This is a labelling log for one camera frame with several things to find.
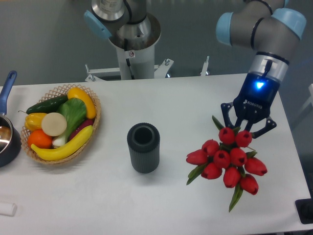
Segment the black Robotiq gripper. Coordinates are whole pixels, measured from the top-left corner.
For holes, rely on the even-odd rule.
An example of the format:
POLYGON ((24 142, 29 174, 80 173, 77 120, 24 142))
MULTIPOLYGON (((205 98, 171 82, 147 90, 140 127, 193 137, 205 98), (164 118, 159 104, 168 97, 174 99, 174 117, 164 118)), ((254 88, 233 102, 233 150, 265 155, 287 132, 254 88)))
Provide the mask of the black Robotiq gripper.
POLYGON ((243 120, 247 121, 246 130, 250 130, 252 125, 266 118, 263 128, 252 132, 252 138, 256 139, 277 126, 277 123, 269 117, 270 107, 277 94, 280 83, 275 79, 265 76, 248 73, 243 86, 234 99, 233 103, 222 103, 221 110, 225 127, 240 127, 243 120), (229 112, 234 107, 237 120, 235 124, 231 122, 229 112))

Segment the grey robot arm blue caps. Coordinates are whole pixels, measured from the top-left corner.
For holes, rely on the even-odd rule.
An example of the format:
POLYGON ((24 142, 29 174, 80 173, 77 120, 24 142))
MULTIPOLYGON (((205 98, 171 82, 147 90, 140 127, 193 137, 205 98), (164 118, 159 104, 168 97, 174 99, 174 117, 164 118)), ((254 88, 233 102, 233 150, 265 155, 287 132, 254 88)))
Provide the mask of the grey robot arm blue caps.
MULTIPOLYGON (((115 47, 123 80, 164 77, 155 69, 155 44, 161 36, 158 20, 144 0, 94 0, 84 13, 89 29, 115 47)), ((230 103, 221 105, 226 127, 245 130, 262 120, 253 138, 275 128, 270 107, 285 77, 291 57, 302 39, 306 18, 288 9, 285 0, 250 0, 238 13, 227 12, 216 25, 216 38, 225 45, 256 51, 243 86, 230 103)))

